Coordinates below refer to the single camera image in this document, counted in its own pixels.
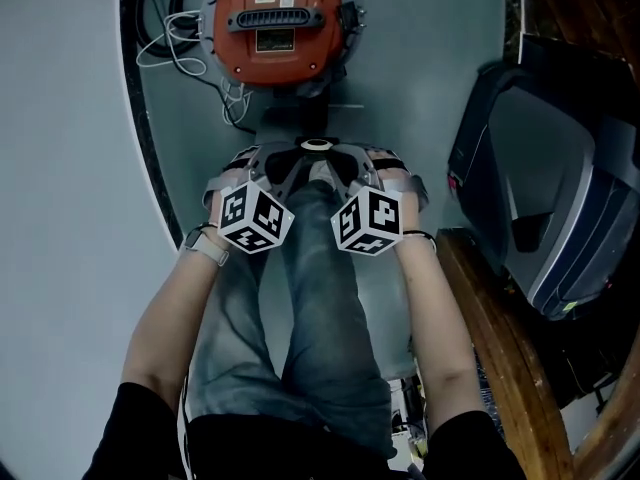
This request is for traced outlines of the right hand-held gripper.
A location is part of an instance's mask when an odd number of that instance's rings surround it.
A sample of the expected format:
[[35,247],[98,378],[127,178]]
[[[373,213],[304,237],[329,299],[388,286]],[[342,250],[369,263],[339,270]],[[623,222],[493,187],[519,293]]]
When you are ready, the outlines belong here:
[[336,144],[327,164],[342,201],[331,218],[337,247],[377,256],[397,244],[402,237],[402,195],[383,189],[366,146]]

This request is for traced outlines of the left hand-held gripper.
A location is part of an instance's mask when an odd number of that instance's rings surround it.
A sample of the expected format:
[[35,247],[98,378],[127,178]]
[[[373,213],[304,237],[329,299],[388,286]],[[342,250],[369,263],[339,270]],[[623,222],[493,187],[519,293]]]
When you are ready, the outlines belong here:
[[[272,180],[266,173],[272,156]],[[247,254],[281,246],[294,222],[284,202],[305,163],[300,148],[290,142],[257,145],[246,167],[247,177],[221,192],[218,234]]]

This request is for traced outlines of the person's left hand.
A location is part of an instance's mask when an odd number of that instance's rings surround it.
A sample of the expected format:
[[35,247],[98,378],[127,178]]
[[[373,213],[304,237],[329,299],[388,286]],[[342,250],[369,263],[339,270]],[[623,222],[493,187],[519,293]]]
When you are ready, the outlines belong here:
[[247,148],[239,152],[218,175],[208,180],[202,203],[213,219],[218,215],[221,192],[227,188],[236,188],[247,177],[246,167],[255,151],[255,148]]

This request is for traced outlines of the person's right hand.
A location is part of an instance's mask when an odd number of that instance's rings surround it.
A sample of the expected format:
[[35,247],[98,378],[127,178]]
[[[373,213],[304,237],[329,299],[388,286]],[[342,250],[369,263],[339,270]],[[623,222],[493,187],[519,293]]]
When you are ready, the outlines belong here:
[[373,149],[367,154],[384,190],[413,194],[417,198],[418,212],[426,208],[429,197],[422,179],[413,174],[393,151]]

